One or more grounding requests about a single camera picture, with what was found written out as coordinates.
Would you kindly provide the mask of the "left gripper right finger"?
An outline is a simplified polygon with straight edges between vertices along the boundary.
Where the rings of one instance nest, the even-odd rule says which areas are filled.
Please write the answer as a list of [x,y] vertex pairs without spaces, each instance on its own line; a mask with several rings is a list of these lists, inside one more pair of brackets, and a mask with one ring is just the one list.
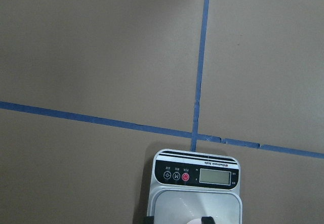
[[214,224],[214,219],[211,216],[201,217],[201,224]]

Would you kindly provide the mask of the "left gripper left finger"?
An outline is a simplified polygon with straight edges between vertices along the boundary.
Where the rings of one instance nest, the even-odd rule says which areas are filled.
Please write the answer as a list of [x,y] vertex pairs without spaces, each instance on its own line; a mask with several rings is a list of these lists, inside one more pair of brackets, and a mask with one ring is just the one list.
[[143,224],[154,224],[154,216],[146,216],[143,218]]

